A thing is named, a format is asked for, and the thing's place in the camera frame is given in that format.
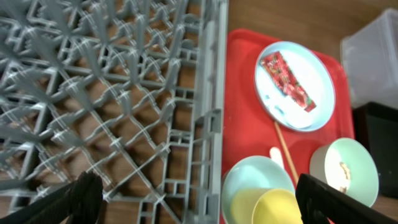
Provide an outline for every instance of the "dish rack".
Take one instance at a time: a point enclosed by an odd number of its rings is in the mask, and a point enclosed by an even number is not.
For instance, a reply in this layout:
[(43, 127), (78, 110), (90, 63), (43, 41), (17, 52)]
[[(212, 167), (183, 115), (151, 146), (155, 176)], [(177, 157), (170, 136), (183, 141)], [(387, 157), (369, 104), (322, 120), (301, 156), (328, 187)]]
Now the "dish rack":
[(1, 4), (9, 212), (93, 171), (133, 222), (218, 223), (228, 1)]

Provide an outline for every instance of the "light blue bowl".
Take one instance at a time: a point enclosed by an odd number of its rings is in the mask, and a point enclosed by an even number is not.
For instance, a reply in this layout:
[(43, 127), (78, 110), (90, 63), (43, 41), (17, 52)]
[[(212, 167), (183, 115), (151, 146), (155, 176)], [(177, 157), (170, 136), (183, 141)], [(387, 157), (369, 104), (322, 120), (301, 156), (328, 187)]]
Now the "light blue bowl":
[(235, 224), (231, 202), (242, 189), (286, 189), (295, 193), (293, 182), (280, 165), (265, 156), (247, 157), (227, 173), (221, 192), (221, 211), (227, 224)]

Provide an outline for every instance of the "wooden stick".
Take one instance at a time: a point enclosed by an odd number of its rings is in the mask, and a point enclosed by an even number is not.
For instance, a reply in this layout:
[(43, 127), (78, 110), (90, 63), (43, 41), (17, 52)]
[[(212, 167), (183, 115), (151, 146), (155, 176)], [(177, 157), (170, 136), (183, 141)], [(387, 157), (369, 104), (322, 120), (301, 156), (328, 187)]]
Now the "wooden stick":
[(278, 137), (279, 137), (280, 144), (282, 145), (282, 149), (285, 152), (287, 163), (289, 164), (290, 170), (292, 171), (294, 182), (297, 184), (297, 182), (299, 181), (299, 176), (297, 175), (297, 171), (294, 166), (292, 157), (290, 156), (289, 149), (286, 146), (284, 136), (282, 135), (282, 131), (280, 131), (278, 122), (274, 121), (274, 125), (275, 125), (276, 132), (278, 134)]

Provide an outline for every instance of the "yellow cup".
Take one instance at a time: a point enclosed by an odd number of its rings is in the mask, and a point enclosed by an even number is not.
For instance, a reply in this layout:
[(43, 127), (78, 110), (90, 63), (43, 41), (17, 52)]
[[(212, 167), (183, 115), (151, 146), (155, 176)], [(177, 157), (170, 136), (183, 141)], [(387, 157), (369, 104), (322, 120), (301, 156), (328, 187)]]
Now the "yellow cup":
[(284, 189), (245, 189), (232, 199), (236, 224), (302, 224), (294, 194)]

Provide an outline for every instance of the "plate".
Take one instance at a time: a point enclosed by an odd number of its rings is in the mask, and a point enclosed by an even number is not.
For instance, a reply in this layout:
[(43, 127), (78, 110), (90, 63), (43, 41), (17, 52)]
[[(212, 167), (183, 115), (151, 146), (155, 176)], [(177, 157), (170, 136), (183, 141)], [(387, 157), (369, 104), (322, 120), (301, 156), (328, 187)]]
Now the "plate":
[[(297, 81), (315, 102), (316, 107), (310, 112), (305, 112), (286, 97), (260, 64), (264, 57), (274, 52), (282, 54)], [(335, 109), (335, 90), (327, 69), (309, 49), (293, 42), (276, 42), (261, 52), (256, 63), (254, 86), (264, 109), (280, 124), (295, 131), (309, 132), (322, 128)], [(305, 124), (297, 124), (302, 122), (303, 113)]]
[(221, 191), (221, 211), (227, 224), (235, 224), (231, 214), (231, 202), (243, 189), (295, 189), (289, 175), (280, 165), (265, 156), (247, 157), (226, 174)]

